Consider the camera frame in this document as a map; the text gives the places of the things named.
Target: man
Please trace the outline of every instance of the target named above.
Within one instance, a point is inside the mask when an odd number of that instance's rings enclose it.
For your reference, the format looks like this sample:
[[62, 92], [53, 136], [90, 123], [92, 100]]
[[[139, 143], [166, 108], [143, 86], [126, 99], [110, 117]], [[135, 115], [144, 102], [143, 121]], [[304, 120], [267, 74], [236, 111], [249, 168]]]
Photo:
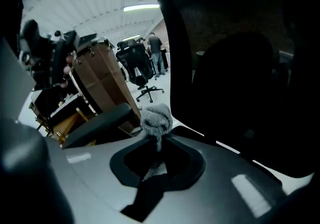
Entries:
[[160, 74], [159, 74], [159, 71], [158, 71], [158, 63], [160, 64], [160, 73], [162, 75], [165, 75], [165, 66], [164, 66], [164, 61], [162, 59], [162, 55], [161, 55], [161, 45], [162, 45], [162, 42], [161, 40], [154, 35], [154, 33], [150, 33], [150, 37], [149, 37], [149, 40], [148, 40], [148, 44], [150, 45], [151, 47], [151, 57], [153, 59], [153, 63], [154, 63], [154, 68], [155, 68], [155, 77], [159, 77]]

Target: dark shirt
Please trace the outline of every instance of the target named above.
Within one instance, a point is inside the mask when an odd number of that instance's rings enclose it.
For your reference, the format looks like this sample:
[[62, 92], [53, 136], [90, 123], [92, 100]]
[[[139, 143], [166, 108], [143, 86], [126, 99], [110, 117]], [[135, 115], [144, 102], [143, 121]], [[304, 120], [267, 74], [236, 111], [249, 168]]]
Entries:
[[151, 54], [160, 53], [161, 40], [157, 36], [150, 36], [148, 44], [151, 46]]

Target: floor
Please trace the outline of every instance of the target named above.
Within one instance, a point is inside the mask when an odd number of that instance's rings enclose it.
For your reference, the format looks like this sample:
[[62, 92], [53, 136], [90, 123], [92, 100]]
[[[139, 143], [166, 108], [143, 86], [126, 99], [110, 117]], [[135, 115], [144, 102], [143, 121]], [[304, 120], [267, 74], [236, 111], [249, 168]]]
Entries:
[[[151, 80], [149, 80], [148, 82], [148, 87], [152, 87], [152, 86], [156, 86], [158, 89], [163, 89], [164, 93], [162, 93], [161, 91], [154, 91], [151, 92], [151, 97], [153, 99], [153, 103], [150, 103], [150, 98], [148, 94], [145, 94], [144, 96], [140, 97], [140, 101], [137, 102], [136, 101], [136, 97], [138, 97], [141, 94], [141, 91], [138, 90], [138, 86], [131, 83], [131, 82], [127, 82], [127, 86], [133, 96], [133, 98], [135, 99], [136, 104], [138, 105], [139, 108], [143, 108], [149, 105], [157, 105], [160, 103], [164, 103], [166, 105], [168, 105], [170, 107], [170, 81], [171, 81], [171, 73], [170, 73], [170, 68], [168, 69], [168, 72], [166, 72], [166, 75], [164, 76], [160, 76], [159, 78], [157, 78], [157, 80], [155, 80], [155, 78], [153, 77]], [[178, 120], [176, 120], [173, 117], [173, 128], [177, 127], [179, 125], [185, 126], [184, 124], [182, 124], [181, 122], [179, 122]], [[231, 147], [228, 147], [222, 143], [219, 142], [220, 145], [224, 146], [225, 148], [235, 152], [235, 153], [239, 153], [238, 151], [234, 150]], [[294, 190], [296, 190], [299, 187], [302, 187], [306, 184], [308, 184], [312, 178], [312, 175], [303, 177], [303, 178], [292, 178], [289, 176], [286, 176], [280, 172], [277, 172], [273, 169], [267, 168], [265, 166], [263, 166], [264, 168], [268, 169], [274, 176], [276, 176], [278, 179], [280, 179], [282, 181], [282, 187], [283, 190], [286, 194], [290, 194], [292, 193]]]

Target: chair base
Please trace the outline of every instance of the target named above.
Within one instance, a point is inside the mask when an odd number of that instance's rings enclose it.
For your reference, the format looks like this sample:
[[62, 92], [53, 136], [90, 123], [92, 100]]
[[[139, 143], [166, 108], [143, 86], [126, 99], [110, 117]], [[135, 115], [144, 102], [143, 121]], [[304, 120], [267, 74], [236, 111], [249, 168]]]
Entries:
[[146, 89], [145, 90], [141, 90], [141, 95], [136, 98], [137, 102], [140, 101], [140, 99], [139, 99], [140, 97], [142, 97], [144, 94], [148, 93], [149, 97], [150, 97], [150, 103], [153, 103], [154, 101], [152, 100], [150, 92], [151, 91], [158, 91], [158, 90], [162, 90], [162, 93], [165, 92], [163, 89], [157, 89], [156, 86], [152, 86], [150, 88], [148, 88], [148, 86], [146, 86]]

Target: ceiling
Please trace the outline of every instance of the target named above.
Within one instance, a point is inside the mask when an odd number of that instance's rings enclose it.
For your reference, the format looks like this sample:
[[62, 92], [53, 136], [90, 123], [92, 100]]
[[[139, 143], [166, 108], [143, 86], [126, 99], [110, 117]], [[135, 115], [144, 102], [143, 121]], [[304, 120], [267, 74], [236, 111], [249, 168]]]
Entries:
[[145, 37], [163, 19], [160, 9], [123, 12], [123, 7], [156, 4], [157, 0], [22, 0], [22, 27], [35, 19], [40, 33], [76, 30], [80, 36], [98, 33], [116, 44], [140, 34]]

